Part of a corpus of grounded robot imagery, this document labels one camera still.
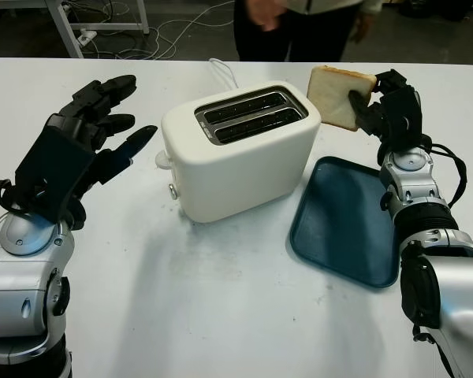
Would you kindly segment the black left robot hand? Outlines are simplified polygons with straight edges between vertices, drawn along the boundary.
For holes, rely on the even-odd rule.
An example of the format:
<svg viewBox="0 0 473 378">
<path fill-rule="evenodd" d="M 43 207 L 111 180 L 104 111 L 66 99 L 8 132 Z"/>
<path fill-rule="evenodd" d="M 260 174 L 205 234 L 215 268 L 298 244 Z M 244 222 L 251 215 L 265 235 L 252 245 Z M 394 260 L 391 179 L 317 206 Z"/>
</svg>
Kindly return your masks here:
<svg viewBox="0 0 473 378">
<path fill-rule="evenodd" d="M 105 184 L 132 165 L 132 159 L 152 139 L 158 128 L 148 125 L 132 133 L 115 150 L 105 149 L 105 141 L 129 130 L 135 124 L 132 114 L 112 114 L 111 110 L 136 90 L 134 75 L 118 76 L 102 83 L 98 80 L 78 90 L 73 100 L 58 113 L 50 116 L 46 126 L 56 128 L 76 150 L 75 157 L 84 151 L 90 153 L 89 162 L 75 169 L 75 176 L 64 190 L 68 195 L 62 218 L 72 230 L 80 230 L 86 221 L 81 203 L 84 194 L 95 183 Z"/>
</svg>

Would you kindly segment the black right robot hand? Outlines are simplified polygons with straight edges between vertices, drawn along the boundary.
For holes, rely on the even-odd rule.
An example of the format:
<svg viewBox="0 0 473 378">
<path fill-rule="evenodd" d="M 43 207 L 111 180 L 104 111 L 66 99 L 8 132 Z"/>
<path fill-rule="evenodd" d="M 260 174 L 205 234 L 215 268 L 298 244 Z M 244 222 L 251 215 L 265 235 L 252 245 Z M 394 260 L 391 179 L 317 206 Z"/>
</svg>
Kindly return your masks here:
<svg viewBox="0 0 473 378">
<path fill-rule="evenodd" d="M 418 146 L 423 122 L 418 92 L 394 69 L 379 73 L 376 79 L 372 91 L 381 95 L 378 101 L 368 104 L 354 90 L 348 94 L 356 126 L 378 137 L 385 151 L 401 152 Z"/>
</svg>

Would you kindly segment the person's left hand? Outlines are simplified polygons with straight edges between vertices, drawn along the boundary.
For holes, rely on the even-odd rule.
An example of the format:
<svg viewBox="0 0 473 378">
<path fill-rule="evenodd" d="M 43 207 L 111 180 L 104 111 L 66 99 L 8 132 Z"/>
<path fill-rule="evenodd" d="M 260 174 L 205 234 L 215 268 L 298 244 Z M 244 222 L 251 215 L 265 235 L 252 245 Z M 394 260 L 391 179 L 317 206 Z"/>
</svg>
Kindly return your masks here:
<svg viewBox="0 0 473 378">
<path fill-rule="evenodd" d="M 367 36 L 375 20 L 375 15 L 369 13 L 359 13 L 356 16 L 354 32 L 350 40 L 354 43 L 361 43 Z"/>
</svg>

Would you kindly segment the person's right hand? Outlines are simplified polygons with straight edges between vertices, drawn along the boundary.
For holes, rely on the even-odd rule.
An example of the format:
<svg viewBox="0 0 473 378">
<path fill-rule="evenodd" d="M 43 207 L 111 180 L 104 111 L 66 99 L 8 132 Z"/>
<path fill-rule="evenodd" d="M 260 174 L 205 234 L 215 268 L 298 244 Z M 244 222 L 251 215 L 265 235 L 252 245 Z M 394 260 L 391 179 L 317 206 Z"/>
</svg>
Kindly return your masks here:
<svg viewBox="0 0 473 378">
<path fill-rule="evenodd" d="M 286 12 L 284 4 L 274 0 L 248 0 L 246 8 L 250 20 L 264 32 L 276 29 L 279 17 Z"/>
</svg>

